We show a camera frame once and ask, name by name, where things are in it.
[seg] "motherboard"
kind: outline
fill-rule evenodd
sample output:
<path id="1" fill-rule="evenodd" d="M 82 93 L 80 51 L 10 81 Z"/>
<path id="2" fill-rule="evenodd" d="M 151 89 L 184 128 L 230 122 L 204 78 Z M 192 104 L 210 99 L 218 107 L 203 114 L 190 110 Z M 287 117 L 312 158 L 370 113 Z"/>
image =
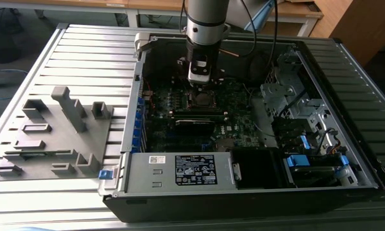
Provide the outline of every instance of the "motherboard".
<path id="1" fill-rule="evenodd" d="M 195 88 L 178 75 L 144 79 L 150 152 L 226 152 L 260 146 L 250 99 L 260 92 L 235 79 Z"/>

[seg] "warning label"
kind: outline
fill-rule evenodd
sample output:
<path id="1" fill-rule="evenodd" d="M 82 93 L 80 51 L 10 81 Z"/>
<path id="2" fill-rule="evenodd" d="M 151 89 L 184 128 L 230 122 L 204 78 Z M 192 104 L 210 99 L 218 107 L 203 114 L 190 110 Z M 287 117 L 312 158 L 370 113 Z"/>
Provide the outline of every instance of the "warning label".
<path id="1" fill-rule="evenodd" d="M 175 183 L 180 186 L 218 184 L 214 155 L 176 155 Z"/>

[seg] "gray 3d printed holder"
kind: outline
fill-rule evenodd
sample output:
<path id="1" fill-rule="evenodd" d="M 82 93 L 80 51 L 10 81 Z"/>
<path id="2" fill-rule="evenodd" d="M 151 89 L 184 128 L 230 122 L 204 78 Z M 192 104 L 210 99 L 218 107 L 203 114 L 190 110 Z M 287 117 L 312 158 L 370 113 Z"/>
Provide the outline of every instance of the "gray 3d printed holder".
<path id="1" fill-rule="evenodd" d="M 68 87 L 55 87 L 60 105 L 28 100 L 27 115 L 4 152 L 0 180 L 72 179 L 98 177 L 106 152 L 114 107 L 104 102 L 82 105 Z"/>

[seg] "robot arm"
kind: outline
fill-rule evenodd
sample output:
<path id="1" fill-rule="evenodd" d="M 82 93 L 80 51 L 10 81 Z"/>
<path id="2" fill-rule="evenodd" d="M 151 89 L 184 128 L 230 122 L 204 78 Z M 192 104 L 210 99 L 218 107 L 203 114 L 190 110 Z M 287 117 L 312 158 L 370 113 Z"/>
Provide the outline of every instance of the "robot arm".
<path id="1" fill-rule="evenodd" d="M 275 0 L 246 0 L 256 32 L 264 26 Z M 228 21 L 254 31 L 242 0 L 190 0 L 187 23 L 188 81 L 207 85 L 216 73 L 219 49 Z"/>
<path id="2" fill-rule="evenodd" d="M 216 73 L 228 0 L 190 0 L 187 22 L 188 81 L 207 85 Z"/>

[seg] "aluminum extrusion table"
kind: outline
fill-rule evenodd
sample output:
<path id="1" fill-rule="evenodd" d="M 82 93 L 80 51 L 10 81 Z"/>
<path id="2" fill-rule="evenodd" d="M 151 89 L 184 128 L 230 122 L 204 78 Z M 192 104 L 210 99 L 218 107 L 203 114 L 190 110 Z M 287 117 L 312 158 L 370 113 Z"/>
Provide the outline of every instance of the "aluminum extrusion table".
<path id="1" fill-rule="evenodd" d="M 55 85 L 68 86 L 71 94 L 83 104 L 104 101 L 115 106 L 114 120 L 107 142 L 104 166 L 116 165 L 126 124 L 128 96 L 135 68 L 135 35 L 139 32 L 178 33 L 176 30 L 124 28 L 107 26 L 60 25 L 30 71 L 20 89 L 0 118 L 0 147 L 15 136 L 23 118 L 20 107 L 28 98 L 40 97 L 52 103 Z M 376 100 L 385 100 L 362 67 L 350 56 L 343 44 L 331 39 L 303 38 L 328 76 L 346 106 L 362 118 L 368 137 L 372 129 L 385 127 L 385 113 L 375 108 L 385 107 Z M 378 120 L 376 124 L 364 123 Z M 383 153 L 385 146 L 374 144 Z M 0 230 L 19 227 L 40 227 L 52 230 L 243 230 L 262 226 L 278 228 L 303 225 L 306 229 L 339 229 L 355 225 L 371 227 L 385 224 L 385 198 L 356 203 L 334 212 L 314 216 L 278 217 L 266 219 L 207 220 L 182 223 L 122 223 L 106 207 L 98 193 L 99 179 L 26 180 L 0 182 Z"/>

